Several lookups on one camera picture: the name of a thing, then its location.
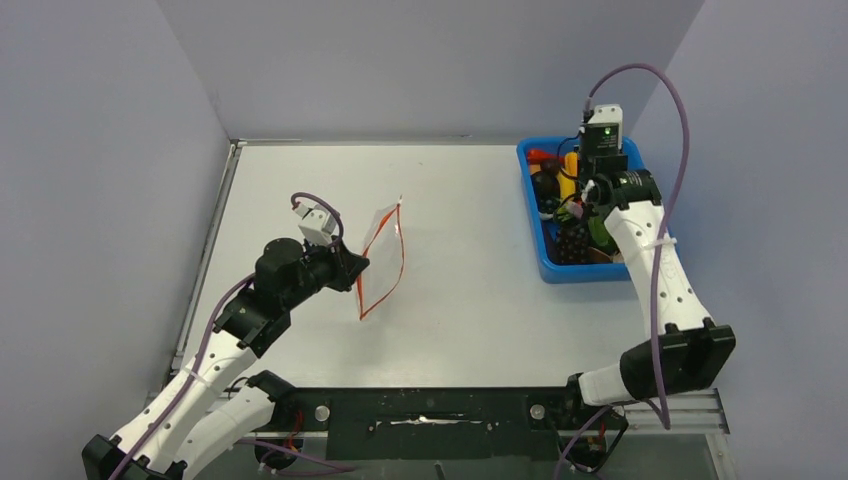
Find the plastic bag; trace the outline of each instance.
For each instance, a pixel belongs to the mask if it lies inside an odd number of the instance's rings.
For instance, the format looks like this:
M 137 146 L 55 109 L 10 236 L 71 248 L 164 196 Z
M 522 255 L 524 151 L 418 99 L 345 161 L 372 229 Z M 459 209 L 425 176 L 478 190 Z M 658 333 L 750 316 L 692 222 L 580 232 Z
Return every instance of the plastic bag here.
M 365 236 L 362 256 L 371 264 L 356 279 L 360 320 L 389 298 L 403 276 L 406 252 L 400 226 L 401 200 L 378 211 Z

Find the blue bin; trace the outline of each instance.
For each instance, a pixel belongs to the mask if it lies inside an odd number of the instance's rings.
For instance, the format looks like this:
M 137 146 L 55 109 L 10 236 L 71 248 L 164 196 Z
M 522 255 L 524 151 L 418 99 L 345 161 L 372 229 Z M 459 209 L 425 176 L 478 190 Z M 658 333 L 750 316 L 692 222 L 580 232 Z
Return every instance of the blue bin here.
M 533 243 L 536 244 L 536 259 L 539 263 L 539 273 L 542 280 L 547 283 L 582 283 L 582 282 L 608 282 L 630 280 L 627 267 L 620 263 L 606 263 L 597 265 L 557 265 L 548 257 L 545 247 L 545 236 L 542 228 L 548 228 L 552 234 L 556 234 L 556 226 L 553 222 L 542 223 L 539 218 L 539 208 L 536 205 L 536 196 L 533 193 L 533 184 L 530 181 L 530 169 L 527 165 L 527 151 L 538 148 L 552 154 L 556 153 L 559 143 L 566 137 L 533 137 L 526 138 L 518 144 L 518 164 L 521 167 L 521 184 L 524 186 L 524 202 L 527 205 L 527 214 L 530 216 L 530 227 L 533 231 Z M 566 142 L 560 149 L 560 154 L 570 152 L 576 145 L 577 140 Z M 621 150 L 627 154 L 627 167 L 629 169 L 645 168 L 639 149 L 629 138 L 624 137 L 621 142 Z

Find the screw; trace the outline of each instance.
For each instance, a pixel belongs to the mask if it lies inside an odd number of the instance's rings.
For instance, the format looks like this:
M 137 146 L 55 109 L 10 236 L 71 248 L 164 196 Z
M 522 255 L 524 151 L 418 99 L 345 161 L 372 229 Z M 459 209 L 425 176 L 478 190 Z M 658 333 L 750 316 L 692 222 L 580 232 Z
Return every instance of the screw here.
M 315 420 L 326 422 L 330 418 L 330 407 L 326 405 L 318 405 L 315 408 Z
M 533 418 L 533 420 L 541 420 L 545 418 L 545 407 L 538 403 L 533 405 L 530 407 L 530 417 Z

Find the purple cable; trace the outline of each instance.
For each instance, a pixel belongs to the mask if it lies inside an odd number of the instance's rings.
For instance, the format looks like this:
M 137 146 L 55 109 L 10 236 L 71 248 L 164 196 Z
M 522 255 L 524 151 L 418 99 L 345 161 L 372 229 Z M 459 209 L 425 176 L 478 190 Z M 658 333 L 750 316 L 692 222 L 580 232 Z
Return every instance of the purple cable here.
M 355 470 L 353 467 L 349 467 L 347 465 L 338 465 L 336 463 L 328 462 L 327 460 L 322 460 L 318 457 L 313 457 L 312 455 L 307 455 L 307 454 L 302 453 L 302 452 L 296 452 L 294 450 L 289 450 L 288 448 L 281 447 L 280 445 L 275 445 L 275 444 L 270 443 L 270 442 L 263 442 L 262 440 L 256 440 L 256 439 L 252 439 L 252 438 L 242 438 L 241 440 L 239 440 L 236 443 L 240 444 L 240 445 L 255 445 L 255 446 L 259 446 L 259 447 L 268 448 L 268 449 L 275 450 L 275 451 L 280 452 L 280 453 L 284 453 L 286 455 L 293 455 L 295 457 L 302 458 L 306 461 L 309 461 L 309 462 L 312 462 L 312 463 L 317 463 L 319 465 L 323 465 L 325 467 L 332 468 L 332 470 L 322 470 L 322 471 L 316 471 L 316 472 L 285 472 L 285 471 L 277 472 L 277 475 L 280 475 L 280 476 L 283 476 L 283 477 L 321 477 L 321 476 L 325 476 L 325 475 L 334 475 L 334 474 L 337 474 L 337 473 L 352 472 L 352 471 Z M 268 457 L 268 454 L 266 453 L 262 457 L 262 460 L 265 460 L 267 457 Z
M 648 65 L 647 63 L 629 63 L 604 75 L 604 77 L 601 78 L 589 92 L 589 97 L 586 99 L 586 103 L 584 104 L 584 110 L 591 108 L 592 97 L 595 96 L 595 93 L 599 88 L 601 88 L 601 85 L 603 85 L 604 82 L 625 70 L 647 70 L 656 75 L 671 94 L 671 98 L 674 100 L 674 105 L 677 107 L 677 114 L 680 116 L 680 126 L 683 130 L 683 153 L 680 157 L 680 166 L 677 168 L 677 178 L 674 180 L 674 187 L 671 189 L 671 195 L 669 195 L 668 202 L 666 203 L 665 215 L 663 215 L 663 218 L 660 221 L 659 230 L 657 231 L 657 240 L 662 240 L 668 232 L 668 221 L 674 211 L 674 205 L 677 203 L 677 196 L 680 194 L 680 187 L 683 185 L 683 176 L 686 174 L 686 165 L 689 163 L 689 119 L 686 116 L 686 109 L 683 108 L 683 100 L 680 99 L 680 94 L 677 92 L 677 89 L 674 88 L 671 80 L 661 70 L 652 65 Z M 662 245 L 657 245 L 654 249 L 654 265 L 651 270 L 651 360 L 654 366 L 654 380 L 657 382 L 657 397 L 660 400 L 660 422 L 662 422 L 663 428 L 669 430 L 671 429 L 671 418 L 668 411 L 668 398 L 666 398 L 665 383 L 663 382 L 662 377 L 659 326 L 657 325 L 657 289 L 659 285 L 660 257 L 662 255 L 662 248 Z
M 577 430 L 577 433 L 575 433 L 574 436 L 571 437 L 571 440 L 569 440 L 565 448 L 562 449 L 562 453 L 559 456 L 559 461 L 557 462 L 556 467 L 554 467 L 554 480 L 559 479 L 559 474 L 562 472 L 562 466 L 565 465 L 565 463 L 568 461 L 565 457 L 568 455 L 568 452 L 570 452 L 571 449 L 574 448 L 574 444 L 577 443 L 577 439 L 580 438 L 580 435 L 583 435 L 583 433 L 586 432 L 586 430 L 588 430 L 593 423 L 597 422 L 598 419 L 601 418 L 605 413 L 607 413 L 607 411 L 611 408 L 611 406 L 607 405 L 595 412 L 595 414 L 592 415 L 592 417 L 589 418 L 589 420 L 587 420 L 582 427 L 580 427 L 580 430 Z
M 292 208 L 296 208 L 300 204 L 300 202 L 297 201 L 298 198 L 307 198 L 307 199 L 312 200 L 313 202 L 315 202 L 318 205 L 321 205 L 322 207 L 327 209 L 327 212 L 329 212 L 329 214 L 333 217 L 333 220 L 336 221 L 336 225 L 339 226 L 339 235 L 335 238 L 335 240 L 330 242 L 330 244 L 327 245 L 327 246 L 329 248 L 334 248 L 334 247 L 338 246 L 338 244 L 341 243 L 341 241 L 342 241 L 342 237 L 344 236 L 344 224 L 342 224 L 341 214 L 335 208 L 331 207 L 329 203 L 325 202 L 320 197 L 317 197 L 315 195 L 312 195 L 311 193 L 306 193 L 306 192 L 295 192 L 295 193 L 292 194 L 292 198 L 291 198 Z
M 201 363 L 203 363 L 203 357 L 206 355 L 206 348 L 209 346 L 209 339 L 212 338 L 212 328 L 215 326 L 215 319 L 218 317 L 218 313 L 221 311 L 222 308 L 224 308 L 224 304 L 227 303 L 227 300 L 229 300 L 230 297 L 232 297 L 233 294 L 236 293 L 236 291 L 240 290 L 243 287 L 247 287 L 252 281 L 253 274 L 244 277 L 232 288 L 227 290 L 227 293 L 225 293 L 224 296 L 221 297 L 221 300 L 218 300 L 218 304 L 215 305 L 215 308 L 212 310 L 212 315 L 209 317 L 209 323 L 206 324 L 206 330 L 203 331 L 203 338 L 200 340 L 200 346 L 197 347 L 197 355 L 194 358 L 194 366 L 192 366 L 191 368 L 191 371 L 195 375 L 198 371 L 200 371 L 200 365 Z M 171 415 L 171 412 L 173 412 L 174 409 L 177 408 L 177 405 L 179 405 L 182 399 L 186 396 L 189 388 L 191 388 L 191 385 L 193 383 L 194 375 L 189 375 L 189 377 L 186 379 L 186 382 L 177 392 L 177 395 L 174 397 L 173 400 L 171 400 L 171 403 L 169 403 L 168 406 L 165 407 L 165 410 L 163 410 L 162 413 L 159 415 L 159 417 L 156 418 L 156 420 L 151 423 L 149 427 L 147 427 L 147 431 L 144 432 L 144 435 L 142 435 L 141 438 L 139 438 L 138 441 L 135 443 L 135 445 L 130 448 L 130 451 L 127 452 L 127 454 L 115 468 L 112 474 L 109 475 L 109 480 L 118 479 L 118 477 L 127 467 L 127 465 L 129 465 L 129 463 L 132 461 L 133 457 L 135 457 L 138 451 L 141 450 L 141 447 L 143 447 L 144 444 L 147 443 L 148 440 L 150 440 L 150 437 L 153 435 L 153 433 L 159 429 L 162 423 L 165 422 L 165 419 L 167 419 L 168 416 Z

